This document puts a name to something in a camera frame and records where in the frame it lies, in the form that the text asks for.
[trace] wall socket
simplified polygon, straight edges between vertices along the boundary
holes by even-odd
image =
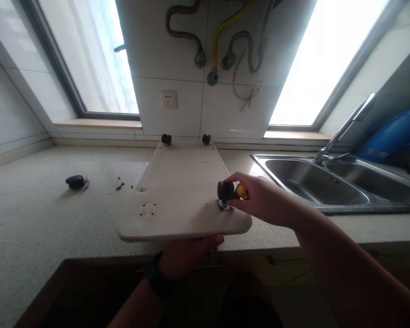
[[[164,108],[177,109],[176,91],[161,91],[161,101]]]

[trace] faucet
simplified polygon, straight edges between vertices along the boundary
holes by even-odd
[[[367,115],[368,111],[372,107],[374,103],[375,93],[372,93],[367,97],[363,102],[355,109],[352,115],[346,120],[346,122],[342,125],[340,130],[334,135],[334,137],[327,143],[325,147],[323,147],[316,157],[313,159],[313,162],[318,165],[323,165],[324,162],[327,163],[336,163],[340,159],[348,157],[351,153],[346,153],[339,157],[334,157],[329,154],[331,148],[334,144],[340,140],[340,138],[345,134],[345,132],[349,129],[353,122],[361,122],[363,118]]]

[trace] sink basin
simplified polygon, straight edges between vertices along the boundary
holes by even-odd
[[[327,168],[374,195],[410,204],[410,187],[386,175],[355,164],[327,164]]]
[[[410,180],[356,157],[326,165],[304,156],[251,157],[277,185],[326,215],[410,213]]]
[[[317,165],[296,159],[271,159],[265,166],[291,192],[325,205],[360,205],[368,198],[346,181]]]

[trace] white board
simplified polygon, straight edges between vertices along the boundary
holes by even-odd
[[[117,222],[118,236],[149,241],[247,232],[250,215],[217,206],[217,182],[228,176],[213,143],[160,142]]]

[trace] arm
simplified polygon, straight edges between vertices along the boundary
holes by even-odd
[[[158,269],[168,280],[177,280],[190,273],[202,256],[212,259],[211,252],[223,241],[222,235],[174,241],[163,254]],[[143,278],[108,328],[157,327],[164,305],[165,300],[160,300]]]
[[[264,178],[235,173],[248,200],[229,200],[263,221],[293,229],[341,327],[410,324],[410,291],[315,208]]]

